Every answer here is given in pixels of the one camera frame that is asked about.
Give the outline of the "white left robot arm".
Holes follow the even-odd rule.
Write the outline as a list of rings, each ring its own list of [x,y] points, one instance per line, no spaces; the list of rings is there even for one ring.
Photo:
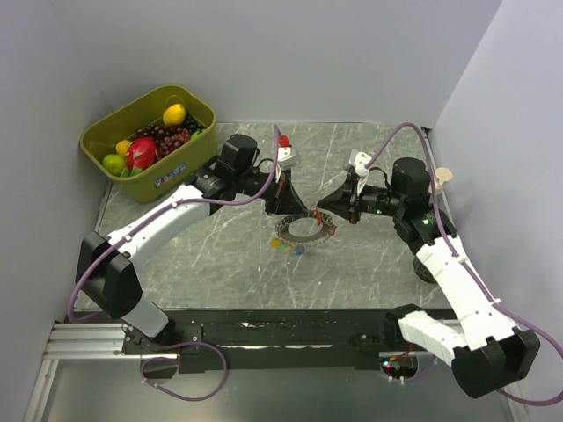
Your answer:
[[[306,207],[291,184],[299,155],[277,134],[270,172],[260,169],[257,142],[234,134],[221,152],[188,176],[178,189],[147,214],[108,236],[92,232],[81,244],[76,290],[113,320],[143,335],[153,353],[168,351],[178,339],[175,323],[143,292],[137,271],[184,229],[222,207],[263,200],[270,215],[302,215]]]

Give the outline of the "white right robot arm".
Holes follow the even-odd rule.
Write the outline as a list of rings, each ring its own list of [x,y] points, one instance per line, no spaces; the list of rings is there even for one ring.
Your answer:
[[[353,151],[344,164],[345,182],[318,206],[351,223],[364,213],[392,217],[414,255],[417,275],[439,285],[461,325],[452,329],[415,305],[403,305],[387,316],[386,344],[398,351],[411,343],[426,349],[452,369],[472,398],[522,380],[537,356],[539,339],[495,309],[494,300],[469,274],[472,265],[456,229],[430,197],[433,183],[441,191],[452,180],[451,170],[427,172],[420,159],[400,158],[391,182],[377,187],[368,183],[369,160],[366,153]]]

